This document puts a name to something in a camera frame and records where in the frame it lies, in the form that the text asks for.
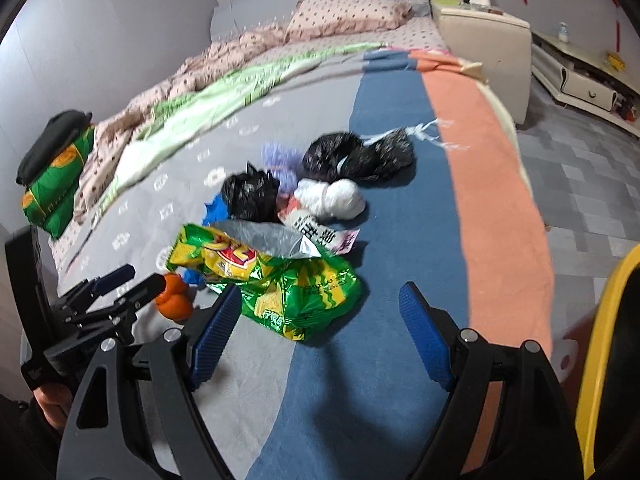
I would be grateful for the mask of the left hand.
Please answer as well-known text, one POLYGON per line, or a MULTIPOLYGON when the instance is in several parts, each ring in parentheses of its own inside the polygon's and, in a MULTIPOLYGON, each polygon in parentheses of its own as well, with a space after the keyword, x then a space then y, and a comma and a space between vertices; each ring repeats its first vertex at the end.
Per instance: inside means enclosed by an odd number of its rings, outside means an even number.
POLYGON ((56 430, 63 430, 73 404, 70 390, 63 385, 43 385, 34 391, 34 397, 48 423, 56 430))

